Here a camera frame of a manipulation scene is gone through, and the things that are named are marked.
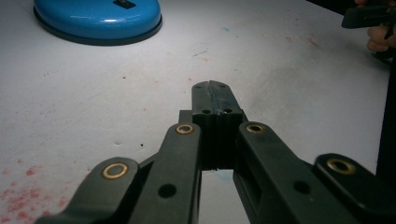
white table surface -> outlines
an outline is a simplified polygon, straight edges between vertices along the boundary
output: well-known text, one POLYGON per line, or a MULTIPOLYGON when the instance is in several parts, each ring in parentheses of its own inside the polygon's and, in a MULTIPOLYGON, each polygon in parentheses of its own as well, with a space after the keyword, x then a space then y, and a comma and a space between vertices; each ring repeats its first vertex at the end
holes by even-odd
MULTIPOLYGON (((0 2, 0 223, 62 211, 99 162, 158 151, 191 86, 233 90, 301 159, 375 171, 389 68, 366 31, 304 0, 161 0, 163 27, 120 47, 43 30, 33 0, 0 2)), ((200 223, 248 223, 232 171, 205 172, 200 223)))

blue object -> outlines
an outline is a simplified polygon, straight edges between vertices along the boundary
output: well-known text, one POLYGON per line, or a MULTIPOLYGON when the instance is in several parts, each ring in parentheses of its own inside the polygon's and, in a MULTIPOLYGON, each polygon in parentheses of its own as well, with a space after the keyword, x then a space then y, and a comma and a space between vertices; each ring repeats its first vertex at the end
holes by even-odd
POLYGON ((35 15, 49 32, 90 45, 130 44, 155 35, 157 0, 35 0, 35 15))

black rim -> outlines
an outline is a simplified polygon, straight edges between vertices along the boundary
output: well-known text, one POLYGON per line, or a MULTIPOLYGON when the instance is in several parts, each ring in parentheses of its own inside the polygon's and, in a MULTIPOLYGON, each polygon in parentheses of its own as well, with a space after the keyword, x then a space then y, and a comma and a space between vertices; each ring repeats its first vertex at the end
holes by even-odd
POLYGON ((62 39, 72 41, 75 43, 79 44, 84 44, 84 45, 94 45, 94 46, 120 46, 120 45, 128 45, 128 44, 133 44, 136 42, 140 42, 142 40, 148 39, 155 34, 161 29, 163 25, 163 16, 161 16, 160 21, 158 24, 152 28, 150 31, 142 34, 142 35, 137 35, 133 36, 130 38, 123 38, 123 39, 92 39, 92 38, 87 38, 87 37, 82 37, 82 36, 77 36, 77 35, 70 35, 65 32, 62 32, 60 30, 57 30, 53 28, 52 26, 48 25, 38 14, 37 10, 35 7, 33 7, 33 11, 35 13, 35 17, 38 19, 39 23, 44 27, 45 30, 50 32, 53 35, 56 35, 62 39))

blue base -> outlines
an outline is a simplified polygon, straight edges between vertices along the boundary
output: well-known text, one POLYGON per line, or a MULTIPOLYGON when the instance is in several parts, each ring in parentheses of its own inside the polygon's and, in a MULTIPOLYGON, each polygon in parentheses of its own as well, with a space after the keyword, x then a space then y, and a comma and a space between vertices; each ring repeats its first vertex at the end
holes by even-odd
POLYGON ((107 0, 35 0, 34 13, 50 33, 73 42, 115 46, 155 35, 163 20, 157 0, 123 8, 107 0))

human hand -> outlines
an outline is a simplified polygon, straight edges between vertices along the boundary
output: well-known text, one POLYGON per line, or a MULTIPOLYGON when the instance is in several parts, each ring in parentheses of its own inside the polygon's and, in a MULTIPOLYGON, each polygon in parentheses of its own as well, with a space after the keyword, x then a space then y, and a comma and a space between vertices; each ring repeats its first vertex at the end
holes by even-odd
MULTIPOLYGON (((367 5, 368 0, 355 0, 355 3, 358 4, 358 7, 364 7, 367 5)), ((396 2, 394 0, 382 0, 383 4, 388 5, 389 7, 395 7, 396 2)), ((392 35, 388 39, 384 39, 385 34, 388 31, 388 27, 386 26, 376 26, 370 27, 367 31, 367 35, 370 37, 367 42, 367 49, 374 52, 383 52, 388 50, 388 48, 396 49, 396 36, 392 35)), ((396 34, 396 28, 393 27, 393 33, 396 34)))

